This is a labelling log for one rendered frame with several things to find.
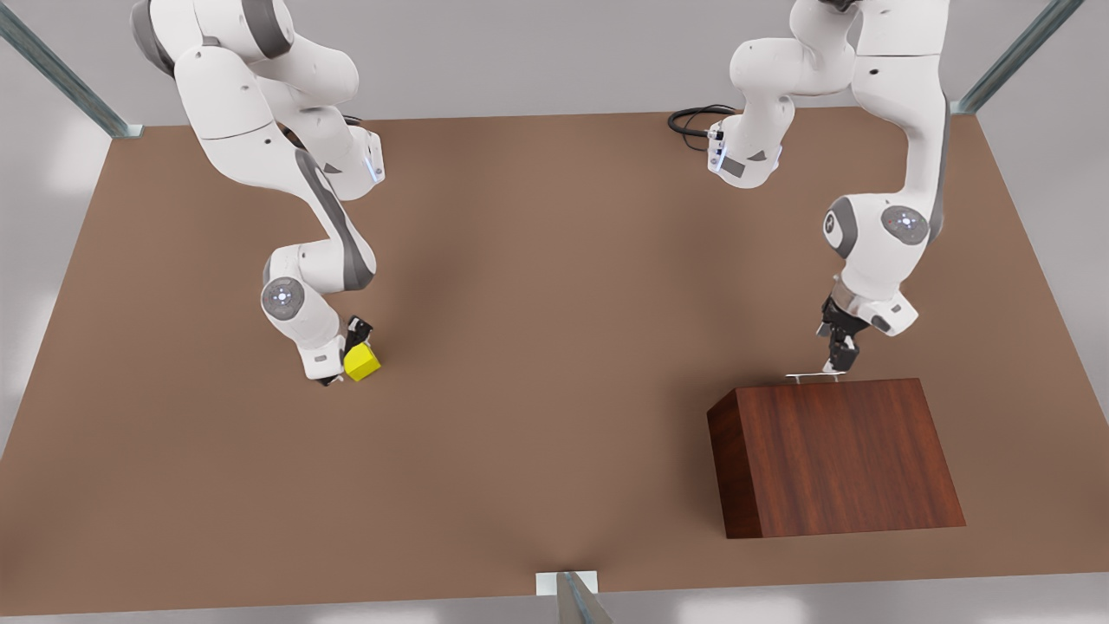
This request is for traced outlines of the yellow cube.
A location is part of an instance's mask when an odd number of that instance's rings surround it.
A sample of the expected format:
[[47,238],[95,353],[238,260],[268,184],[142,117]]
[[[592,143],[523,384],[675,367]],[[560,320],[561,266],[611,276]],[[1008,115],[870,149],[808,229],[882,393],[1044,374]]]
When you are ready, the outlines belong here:
[[357,342],[344,354],[344,374],[350,380],[363,380],[381,368],[380,360],[368,342]]

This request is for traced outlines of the dark wooden drawer cabinet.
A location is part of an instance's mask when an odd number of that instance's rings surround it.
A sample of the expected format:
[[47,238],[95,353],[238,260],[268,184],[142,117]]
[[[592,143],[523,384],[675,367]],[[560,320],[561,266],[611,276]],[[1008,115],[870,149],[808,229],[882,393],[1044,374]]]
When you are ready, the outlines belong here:
[[706,422],[731,540],[966,524],[918,379],[733,388]]

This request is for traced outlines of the silver frame post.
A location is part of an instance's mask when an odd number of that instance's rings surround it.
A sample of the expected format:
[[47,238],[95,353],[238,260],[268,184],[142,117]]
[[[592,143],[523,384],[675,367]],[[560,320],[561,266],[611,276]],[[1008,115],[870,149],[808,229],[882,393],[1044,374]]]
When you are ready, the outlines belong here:
[[613,624],[598,589],[596,571],[535,573],[535,595],[557,599],[558,624]]
[[55,55],[55,51],[48,47],[16,16],[3,0],[0,0],[0,38],[3,38],[10,47],[16,49],[31,67],[39,71],[58,90],[77,105],[98,127],[106,132],[111,139],[139,139],[142,137],[144,127],[141,124],[130,124],[123,120],[106,102],[96,95],[91,86],[87,85],[75,71],[71,70],[63,62],[63,59]]
[[1022,29],[1020,35],[994,60],[991,67],[958,101],[952,103],[952,114],[975,115],[1017,74],[1022,67],[1059,28],[1069,20],[1086,0],[1050,0],[1039,16]]

